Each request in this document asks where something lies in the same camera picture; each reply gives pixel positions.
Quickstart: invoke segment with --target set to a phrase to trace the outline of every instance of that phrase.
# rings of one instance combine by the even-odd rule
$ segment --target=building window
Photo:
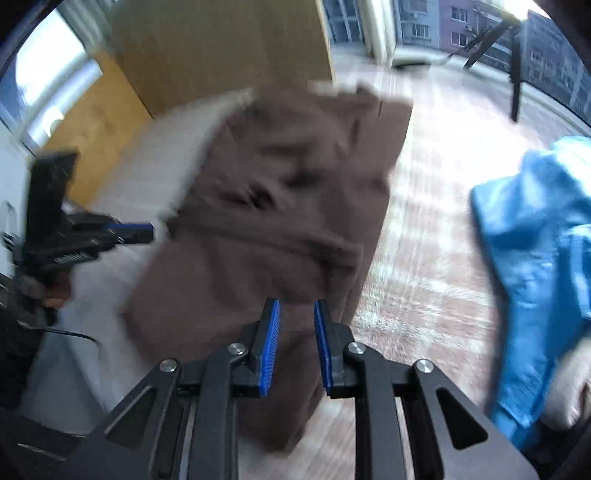
[[[467,37],[463,33],[452,33],[452,43],[454,45],[459,45],[461,47],[465,47],[467,43]]]
[[[492,57],[493,59],[500,60],[506,64],[509,64],[511,61],[511,56],[508,53],[505,53],[504,51],[501,51],[495,47],[489,48],[485,55]]]
[[[541,63],[542,61],[542,54],[539,50],[532,50],[531,51],[531,59],[533,61],[539,61]]]
[[[428,25],[420,25],[413,23],[413,37],[429,38]]]
[[[550,32],[548,32],[548,43],[556,50],[560,50],[562,48],[562,42],[560,39],[556,35],[552,35]]]
[[[411,10],[427,13],[427,0],[410,0]]]
[[[452,7],[452,18],[455,18],[456,20],[461,20],[463,22],[467,22],[468,10],[466,10],[465,8]]]

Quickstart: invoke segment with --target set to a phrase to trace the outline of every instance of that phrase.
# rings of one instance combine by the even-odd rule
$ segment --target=window
[[[54,10],[27,38],[0,79],[0,118],[9,129],[14,129],[46,88],[82,57],[82,43]]]
[[[324,11],[330,28],[331,43],[363,42],[356,5],[356,0],[324,0]]]
[[[461,20],[463,22],[467,22],[468,10],[466,10],[465,8],[452,7],[452,18],[455,18],[456,20]]]
[[[95,60],[87,61],[73,73],[45,103],[37,117],[31,122],[27,134],[33,143],[27,143],[27,145],[33,148],[45,145],[65,114],[101,75],[99,64]]]
[[[556,36],[553,35],[552,33],[550,33],[550,31],[548,31],[548,43],[550,44],[550,46],[552,48],[555,48],[557,50],[560,50],[562,48],[562,42],[560,41],[560,39]]]
[[[509,62],[511,61],[511,55],[495,47],[489,48],[485,55],[492,57],[495,60],[500,60],[506,64],[509,64]]]
[[[411,10],[427,13],[427,0],[410,0]]]
[[[459,45],[461,47],[465,47],[467,43],[467,37],[463,33],[452,33],[452,43],[454,45]]]
[[[413,23],[413,36],[421,38],[429,38],[429,27],[428,25],[420,25]]]
[[[531,51],[531,59],[533,61],[539,61],[539,62],[541,62],[542,61],[542,54],[541,54],[541,52],[539,50],[532,50]]]

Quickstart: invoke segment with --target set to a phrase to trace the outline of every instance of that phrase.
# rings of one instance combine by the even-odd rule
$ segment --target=white wall
[[[0,122],[0,232],[8,228],[8,211],[4,204],[8,201],[17,212],[17,233],[22,235],[25,224],[26,196],[28,191],[27,158],[30,153],[19,145],[6,126]],[[0,245],[0,273],[12,276],[12,262],[8,250]]]

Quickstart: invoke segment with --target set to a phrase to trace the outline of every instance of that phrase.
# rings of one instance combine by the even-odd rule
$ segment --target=white cloth
[[[591,405],[591,338],[583,338],[560,362],[546,398],[542,422],[557,431],[571,429]]]

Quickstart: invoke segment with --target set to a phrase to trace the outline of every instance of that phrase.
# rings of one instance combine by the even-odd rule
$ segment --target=black cable
[[[461,53],[468,53],[471,49],[476,47],[485,35],[490,32],[490,28],[486,27],[482,30],[476,37],[470,40],[464,47],[458,48],[456,51],[451,52],[450,54],[446,55],[442,59],[438,60],[410,60],[410,61],[401,61],[400,63],[393,63],[392,68],[397,70],[402,70],[407,67],[430,67],[430,66],[442,66],[445,65],[448,61],[452,59],[454,55],[460,55]]]
[[[69,330],[60,330],[59,328],[53,327],[34,327],[26,322],[21,322],[20,320],[17,321],[17,323],[26,330],[37,330],[40,332],[57,333],[58,335],[66,335],[90,340],[91,342],[94,342],[98,348],[100,348],[100,342],[96,338],[93,338],[90,335],[86,335],[85,333],[70,332]]]

